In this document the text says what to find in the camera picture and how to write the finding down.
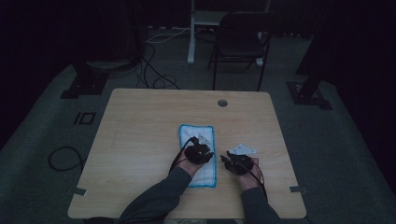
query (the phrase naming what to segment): wooden table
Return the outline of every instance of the wooden table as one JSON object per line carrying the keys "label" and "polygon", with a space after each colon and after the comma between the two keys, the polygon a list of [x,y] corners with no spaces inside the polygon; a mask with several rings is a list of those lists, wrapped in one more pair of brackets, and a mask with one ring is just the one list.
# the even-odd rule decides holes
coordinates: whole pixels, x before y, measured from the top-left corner
{"label": "wooden table", "polygon": [[[228,105],[221,107],[218,100]],[[305,216],[271,97],[265,92],[116,89],[108,102],[68,214],[118,218],[140,193],[167,176],[179,151],[181,124],[213,125],[215,188],[188,188],[168,218],[243,218],[240,189],[219,155],[239,143],[255,148],[265,187],[280,217]]]}

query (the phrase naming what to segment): black chair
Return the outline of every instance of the black chair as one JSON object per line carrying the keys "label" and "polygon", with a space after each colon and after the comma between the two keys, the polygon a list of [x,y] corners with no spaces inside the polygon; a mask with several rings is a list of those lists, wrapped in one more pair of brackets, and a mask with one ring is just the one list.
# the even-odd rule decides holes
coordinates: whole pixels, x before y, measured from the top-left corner
{"label": "black chair", "polygon": [[[262,58],[262,70],[257,87],[259,91],[270,48],[270,39],[277,32],[281,21],[282,17],[274,12],[227,13],[217,30],[215,46],[207,67],[209,69],[212,63],[215,64],[212,90],[216,87],[218,63],[249,62],[248,69],[256,58]],[[259,38],[259,32],[262,32],[262,38]]]}

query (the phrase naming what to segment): gray carpet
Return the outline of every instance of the gray carpet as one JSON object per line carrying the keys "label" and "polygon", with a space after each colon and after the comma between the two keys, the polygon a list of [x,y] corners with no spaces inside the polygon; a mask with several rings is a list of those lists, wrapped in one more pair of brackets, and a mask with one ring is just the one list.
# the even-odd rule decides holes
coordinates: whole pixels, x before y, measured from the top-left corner
{"label": "gray carpet", "polygon": [[[309,43],[300,37],[275,38],[262,82],[262,91],[274,101],[297,180],[307,189],[307,217],[312,223],[396,223],[395,196],[335,87],[325,82],[319,87],[333,110],[295,105],[290,98],[286,81],[305,80],[294,74]],[[156,54],[151,64],[162,75],[174,76],[183,90],[210,90],[212,70],[206,67],[212,45],[198,41],[195,64],[188,65],[188,44],[183,36],[153,44]],[[147,60],[151,53],[147,47]],[[76,75],[71,66],[53,79],[0,152],[0,223],[83,223],[67,215],[72,200],[68,190],[77,185],[79,168],[59,173],[50,169],[47,158],[63,146],[75,147],[86,158],[112,90],[146,88],[136,75],[141,68],[113,72],[102,95],[77,100],[60,99]],[[244,64],[220,64],[217,90],[254,91],[259,73],[256,66],[245,70]],[[156,77],[148,69],[150,85]],[[156,83],[157,87],[168,84]],[[92,125],[74,124],[78,113],[91,112],[96,113]],[[53,161],[68,167],[78,158],[65,150]],[[307,219],[285,222],[309,223]]]}

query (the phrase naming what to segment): human hand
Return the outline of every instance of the human hand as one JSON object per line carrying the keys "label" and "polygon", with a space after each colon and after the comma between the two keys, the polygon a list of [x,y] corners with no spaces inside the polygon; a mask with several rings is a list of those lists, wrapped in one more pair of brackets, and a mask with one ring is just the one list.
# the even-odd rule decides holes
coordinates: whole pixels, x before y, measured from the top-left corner
{"label": "human hand", "polygon": [[186,155],[184,154],[186,149],[183,149],[180,153],[180,157],[177,160],[177,165],[175,167],[180,167],[183,170],[185,170],[187,173],[189,173],[189,175],[191,176],[191,178],[193,178],[195,176],[195,173],[197,173],[197,171],[199,169],[201,169],[201,167],[203,167],[203,164],[194,164],[192,162],[190,162]]}
{"label": "human hand", "polygon": [[[262,173],[259,169],[259,159],[251,158],[251,160],[256,165],[253,165],[253,168],[250,170],[250,172],[253,173],[257,178],[259,178],[259,180],[261,180]],[[238,180],[239,187],[241,188],[242,191],[260,187],[260,183],[250,173],[246,173],[244,175],[239,175],[237,177],[237,180]]]}

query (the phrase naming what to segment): black glove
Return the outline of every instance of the black glove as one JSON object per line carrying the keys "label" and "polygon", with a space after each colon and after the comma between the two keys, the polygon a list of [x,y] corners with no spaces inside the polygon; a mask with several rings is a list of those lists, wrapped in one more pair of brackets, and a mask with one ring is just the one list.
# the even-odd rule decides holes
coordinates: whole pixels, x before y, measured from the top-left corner
{"label": "black glove", "polygon": [[[193,146],[188,146],[187,144],[189,142],[193,143]],[[180,150],[179,153],[177,153],[175,159],[172,162],[171,168],[169,169],[169,172],[171,172],[175,166],[180,162],[178,159],[180,158],[181,152],[183,149],[186,150],[184,151],[184,155],[187,157],[187,159],[194,164],[200,165],[204,164],[206,162],[209,162],[210,159],[213,157],[213,152],[209,152],[210,149],[207,147],[207,145],[201,145],[199,144],[199,140],[196,137],[191,137],[183,146],[183,148]]]}
{"label": "black glove", "polygon": [[230,157],[228,160],[225,156],[221,156],[221,161],[224,162],[224,166],[227,170],[231,171],[235,175],[244,175],[250,173],[256,180],[259,182],[260,188],[262,189],[262,194],[264,194],[265,199],[267,198],[267,191],[265,190],[264,184],[260,181],[258,176],[255,176],[253,173],[250,172],[253,169],[254,162],[253,160],[247,155],[234,155],[227,151],[227,156]]}
{"label": "black glove", "polygon": [[234,155],[227,151],[228,160],[226,157],[221,156],[224,162],[224,167],[235,175],[244,175],[253,168],[253,161],[246,155]]}
{"label": "black glove", "polygon": [[184,151],[184,155],[186,155],[187,159],[191,163],[200,165],[209,162],[210,159],[212,159],[214,153],[210,152],[207,145],[199,144],[198,138],[196,137],[190,138],[189,141],[192,141],[193,146],[188,146]]}

